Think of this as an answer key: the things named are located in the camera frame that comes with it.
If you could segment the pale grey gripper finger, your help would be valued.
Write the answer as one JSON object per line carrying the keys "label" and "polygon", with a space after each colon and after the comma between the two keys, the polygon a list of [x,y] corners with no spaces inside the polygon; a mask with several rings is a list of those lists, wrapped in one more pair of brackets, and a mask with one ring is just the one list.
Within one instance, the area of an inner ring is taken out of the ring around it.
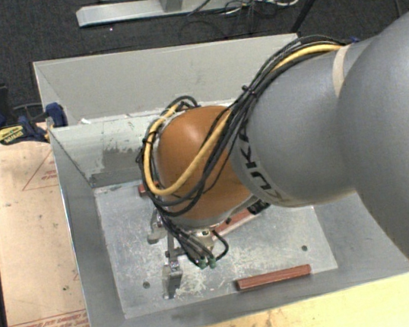
{"label": "pale grey gripper finger", "polygon": [[152,212],[150,228],[147,234],[147,243],[155,244],[164,239],[167,235],[166,228],[163,225],[163,219],[157,209]]}
{"label": "pale grey gripper finger", "polygon": [[181,286],[183,271],[178,261],[166,263],[162,268],[163,297],[174,299]]}

